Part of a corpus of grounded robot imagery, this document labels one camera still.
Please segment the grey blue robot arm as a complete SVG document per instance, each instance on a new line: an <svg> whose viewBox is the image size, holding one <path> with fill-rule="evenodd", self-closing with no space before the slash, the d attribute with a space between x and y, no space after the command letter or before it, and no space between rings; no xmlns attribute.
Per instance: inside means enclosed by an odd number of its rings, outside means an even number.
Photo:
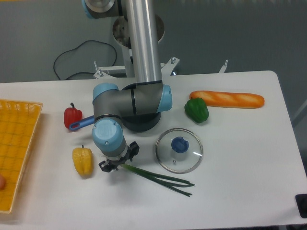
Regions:
<svg viewBox="0 0 307 230"><path fill-rule="evenodd" d="M119 90L113 83L101 83L93 89L94 126L92 138L105 155L99 163L104 172L111 172L132 160L139 152L136 142L128 145L123 134L123 118L156 114L172 108L169 85L162 82L158 57L156 18L151 0L84 0L84 11L89 17L110 17L111 9L119 7L118 15L126 12L136 84L131 89Z"/></svg>

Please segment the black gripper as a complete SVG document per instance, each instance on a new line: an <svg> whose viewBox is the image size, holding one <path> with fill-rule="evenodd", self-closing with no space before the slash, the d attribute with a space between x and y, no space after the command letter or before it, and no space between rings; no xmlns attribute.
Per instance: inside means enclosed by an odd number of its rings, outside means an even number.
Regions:
<svg viewBox="0 0 307 230"><path fill-rule="evenodd" d="M132 159L139 153L139 145L136 141L129 145L128 149L125 149L120 155L116 157L107 157L107 161L100 162L99 168L103 172L111 172L112 170L118 170L118 165L125 163L127 160Z"/></svg>

